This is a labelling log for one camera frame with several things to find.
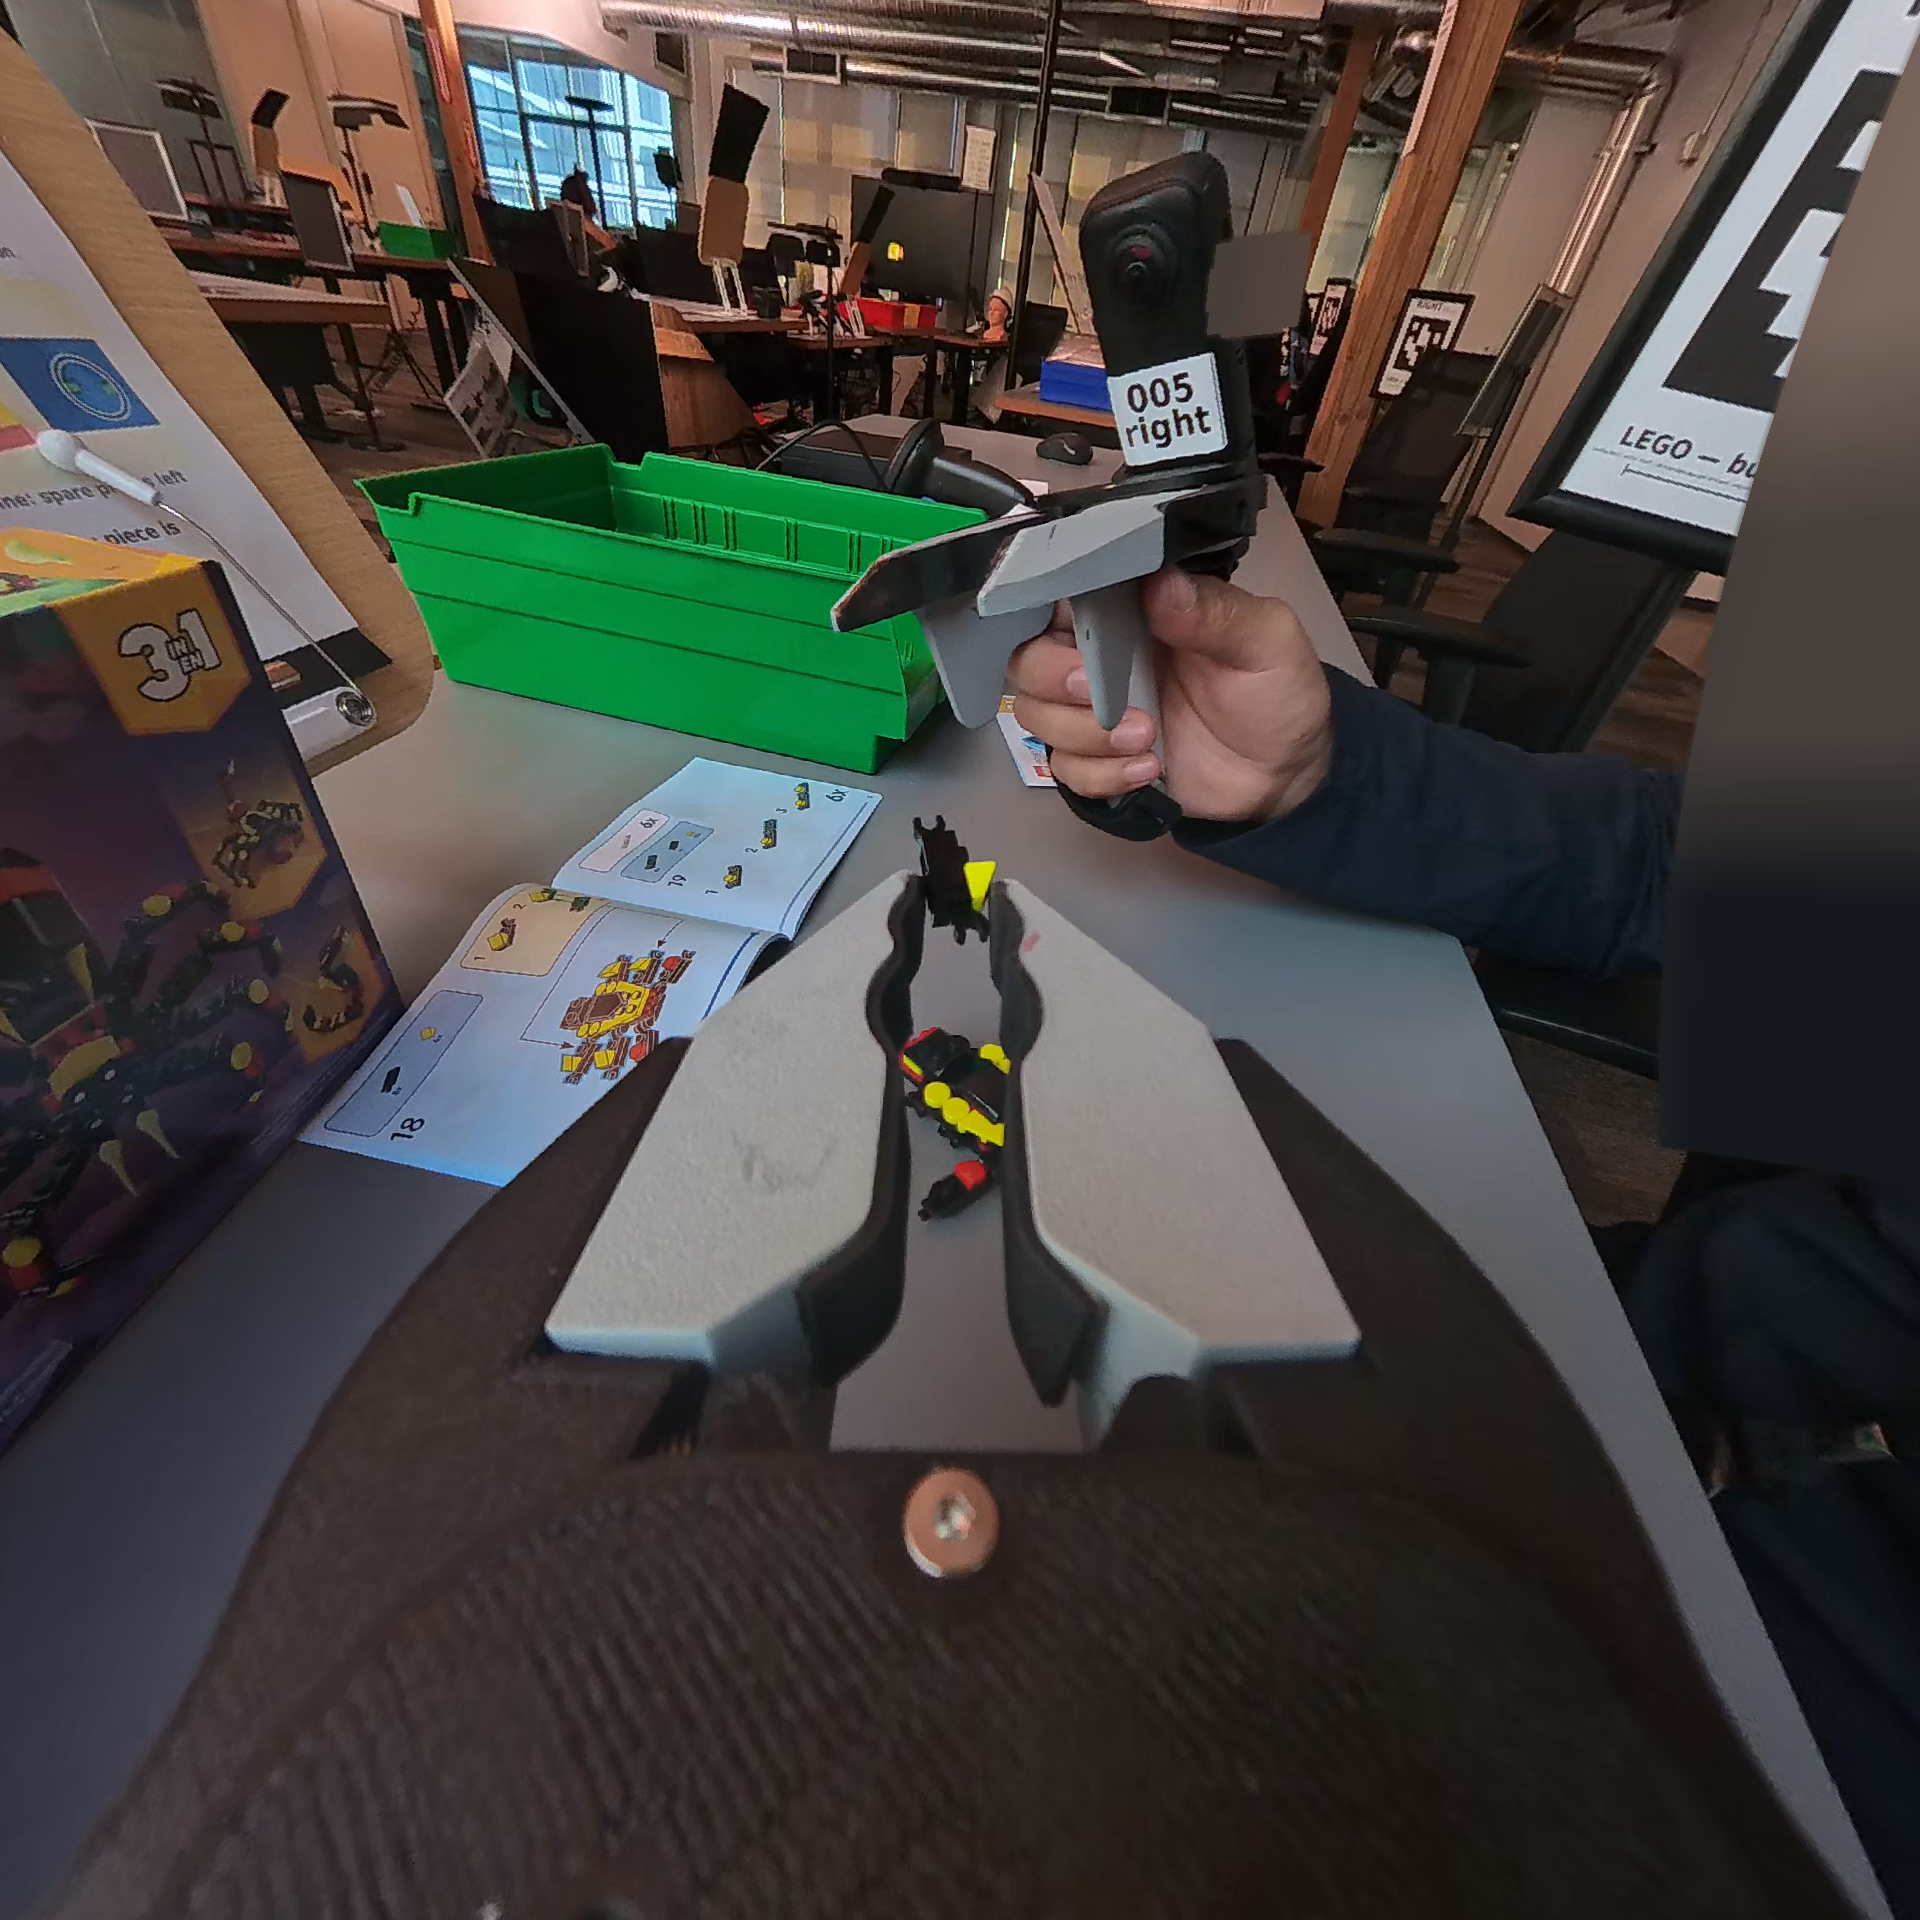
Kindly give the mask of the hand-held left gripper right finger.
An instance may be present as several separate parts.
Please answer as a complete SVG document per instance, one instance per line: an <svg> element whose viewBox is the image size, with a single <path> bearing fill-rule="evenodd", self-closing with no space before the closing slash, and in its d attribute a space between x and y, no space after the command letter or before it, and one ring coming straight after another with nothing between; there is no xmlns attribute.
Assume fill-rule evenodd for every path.
<svg viewBox="0 0 1920 1920"><path fill-rule="evenodd" d="M1006 1309L1086 1442L1146 1379L1359 1332L1208 1031L1016 879L989 891Z"/></svg>

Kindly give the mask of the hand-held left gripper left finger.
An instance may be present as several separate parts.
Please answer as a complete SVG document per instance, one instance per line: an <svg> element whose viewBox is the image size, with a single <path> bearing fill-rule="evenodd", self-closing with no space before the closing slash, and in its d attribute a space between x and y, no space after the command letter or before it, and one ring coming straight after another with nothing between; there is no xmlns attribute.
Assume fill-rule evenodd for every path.
<svg viewBox="0 0 1920 1920"><path fill-rule="evenodd" d="M918 964L900 870L698 1028L546 1316L557 1349L820 1386L878 1351L904 1291Z"/></svg>

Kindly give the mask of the yellow black red lego model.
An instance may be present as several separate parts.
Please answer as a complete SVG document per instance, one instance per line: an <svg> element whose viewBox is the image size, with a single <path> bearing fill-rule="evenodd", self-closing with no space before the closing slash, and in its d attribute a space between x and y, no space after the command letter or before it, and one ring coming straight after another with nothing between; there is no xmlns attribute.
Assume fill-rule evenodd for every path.
<svg viewBox="0 0 1920 1920"><path fill-rule="evenodd" d="M898 1070L908 1109L930 1118L958 1154L918 1202L918 1219L958 1217L996 1183L1010 1058L999 1042L973 1047L932 1025L900 1047Z"/></svg>

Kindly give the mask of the black yellow lego leg piece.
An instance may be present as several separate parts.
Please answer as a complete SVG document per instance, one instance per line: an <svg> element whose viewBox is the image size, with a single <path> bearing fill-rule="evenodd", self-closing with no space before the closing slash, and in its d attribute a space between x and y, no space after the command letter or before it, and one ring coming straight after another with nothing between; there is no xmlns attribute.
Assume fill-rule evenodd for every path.
<svg viewBox="0 0 1920 1920"><path fill-rule="evenodd" d="M996 878L996 861L989 858L973 860L944 815L932 819L932 822L915 819L915 838L928 923L949 927L958 943L968 935L988 942L991 935L989 890Z"/></svg>

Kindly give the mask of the person's right forearm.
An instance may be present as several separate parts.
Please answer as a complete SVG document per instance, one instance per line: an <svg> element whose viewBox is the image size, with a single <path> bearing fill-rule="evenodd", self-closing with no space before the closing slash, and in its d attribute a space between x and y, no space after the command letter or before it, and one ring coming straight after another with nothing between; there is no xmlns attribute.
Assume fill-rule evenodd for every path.
<svg viewBox="0 0 1920 1920"><path fill-rule="evenodd" d="M1326 670L1326 780L1270 822L1174 838L1295 895L1438 927L1540 969L1607 978L1663 964L1685 775L1535 754L1439 726Z"/></svg>

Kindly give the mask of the lego instruction booklet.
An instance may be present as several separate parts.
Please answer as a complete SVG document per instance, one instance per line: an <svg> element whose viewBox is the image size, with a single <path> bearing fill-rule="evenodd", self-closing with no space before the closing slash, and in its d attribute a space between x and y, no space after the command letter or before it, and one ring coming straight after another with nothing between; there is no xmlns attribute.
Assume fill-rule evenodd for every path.
<svg viewBox="0 0 1920 1920"><path fill-rule="evenodd" d="M690 758L495 899L301 1140L503 1186L788 942L879 796Z"/></svg>

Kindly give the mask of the lego set box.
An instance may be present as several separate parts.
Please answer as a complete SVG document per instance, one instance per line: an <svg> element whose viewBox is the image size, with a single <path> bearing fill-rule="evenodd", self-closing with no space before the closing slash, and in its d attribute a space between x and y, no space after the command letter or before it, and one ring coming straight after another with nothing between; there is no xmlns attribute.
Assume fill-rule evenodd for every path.
<svg viewBox="0 0 1920 1920"><path fill-rule="evenodd" d="M398 991L218 564L4 529L3 1442Z"/></svg>

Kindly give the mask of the person's right hand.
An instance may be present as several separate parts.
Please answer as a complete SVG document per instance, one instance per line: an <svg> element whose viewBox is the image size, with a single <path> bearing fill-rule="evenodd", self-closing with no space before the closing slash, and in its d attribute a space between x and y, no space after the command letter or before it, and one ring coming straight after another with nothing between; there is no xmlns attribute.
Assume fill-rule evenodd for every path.
<svg viewBox="0 0 1920 1920"><path fill-rule="evenodd" d="M1141 582L1159 715L1092 714L1067 615L1015 652L1015 718L1047 746L1060 787L1120 799L1163 785L1186 819L1266 825L1306 804L1333 756L1327 674L1299 617L1208 575L1163 567Z"/></svg>

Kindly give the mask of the computer monitor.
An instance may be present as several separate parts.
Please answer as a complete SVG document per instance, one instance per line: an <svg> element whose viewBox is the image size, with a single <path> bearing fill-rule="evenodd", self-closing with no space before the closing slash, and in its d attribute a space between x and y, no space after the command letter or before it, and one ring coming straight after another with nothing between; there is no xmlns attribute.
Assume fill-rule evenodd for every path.
<svg viewBox="0 0 1920 1920"><path fill-rule="evenodd" d="M986 305L994 289L991 196L973 190L896 183L879 215L885 181L852 175L852 237L868 239L863 294L894 291L904 302L944 305L949 318Z"/></svg>

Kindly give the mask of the small marker sign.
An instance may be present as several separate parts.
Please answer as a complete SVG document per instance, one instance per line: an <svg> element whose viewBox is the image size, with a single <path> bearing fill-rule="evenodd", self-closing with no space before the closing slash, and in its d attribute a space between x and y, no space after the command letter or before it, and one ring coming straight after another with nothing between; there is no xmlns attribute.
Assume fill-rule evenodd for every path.
<svg viewBox="0 0 1920 1920"><path fill-rule="evenodd" d="M1452 353L1472 313L1472 305L1472 292L1428 289L1408 291L1390 333L1382 364L1375 373L1371 396L1375 401L1398 398L1428 355Z"/></svg>

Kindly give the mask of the green plastic bin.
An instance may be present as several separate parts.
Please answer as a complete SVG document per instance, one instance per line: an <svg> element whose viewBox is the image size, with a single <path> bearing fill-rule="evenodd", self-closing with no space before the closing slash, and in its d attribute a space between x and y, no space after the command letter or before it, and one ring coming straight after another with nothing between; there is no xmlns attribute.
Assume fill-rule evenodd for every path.
<svg viewBox="0 0 1920 1920"><path fill-rule="evenodd" d="M883 553L982 521L597 443L362 489L452 682L867 775L941 684L912 615L829 610Z"/></svg>

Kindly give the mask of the black office chair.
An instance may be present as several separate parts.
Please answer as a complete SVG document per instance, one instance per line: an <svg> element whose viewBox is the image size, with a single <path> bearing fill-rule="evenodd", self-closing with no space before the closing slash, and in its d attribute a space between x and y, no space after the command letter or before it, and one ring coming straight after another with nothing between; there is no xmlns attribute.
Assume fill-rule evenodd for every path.
<svg viewBox="0 0 1920 1920"><path fill-rule="evenodd" d="M1427 605L1458 572L1455 541L1434 541L1442 493L1469 443L1462 422L1492 362L1442 353L1392 398L1368 431L1330 525L1306 521L1335 596L1380 607L1357 617L1375 639L1374 677L1403 653L1427 666L1424 711L1530 751L1576 751L1680 607L1694 575L1671 563L1551 532L1520 563L1488 610Z"/></svg>

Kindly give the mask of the framed marker sign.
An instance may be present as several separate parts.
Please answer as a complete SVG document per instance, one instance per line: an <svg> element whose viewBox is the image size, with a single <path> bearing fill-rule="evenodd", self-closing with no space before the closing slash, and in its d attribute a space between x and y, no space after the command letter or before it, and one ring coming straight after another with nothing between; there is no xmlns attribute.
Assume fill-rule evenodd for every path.
<svg viewBox="0 0 1920 1920"><path fill-rule="evenodd" d="M1820 278L1916 42L1910 3L1797 9L1510 503L1724 573Z"/></svg>

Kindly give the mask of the wooden display board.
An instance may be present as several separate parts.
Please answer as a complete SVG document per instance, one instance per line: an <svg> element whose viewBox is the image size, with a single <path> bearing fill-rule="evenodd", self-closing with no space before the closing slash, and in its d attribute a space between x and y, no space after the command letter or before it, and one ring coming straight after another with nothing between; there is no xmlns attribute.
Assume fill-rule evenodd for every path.
<svg viewBox="0 0 1920 1920"><path fill-rule="evenodd" d="M432 685L421 615L373 534L299 439L229 327L66 108L35 60L4 39L4 161L79 251L112 308L240 465L339 594L358 634L384 653L362 689L374 726L307 769L315 775L418 719Z"/></svg>

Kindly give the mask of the wooden post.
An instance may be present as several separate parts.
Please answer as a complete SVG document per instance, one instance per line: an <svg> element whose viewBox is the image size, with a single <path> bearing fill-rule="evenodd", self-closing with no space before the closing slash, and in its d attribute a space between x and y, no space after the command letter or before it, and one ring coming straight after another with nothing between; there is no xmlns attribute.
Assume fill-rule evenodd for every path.
<svg viewBox="0 0 1920 1920"><path fill-rule="evenodd" d="M1424 283L1462 162L1496 82L1520 3L1448 3L1431 50L1424 94L1382 199L1350 322L1311 425L1299 515L1330 524L1374 415L1371 388L1400 302Z"/></svg>

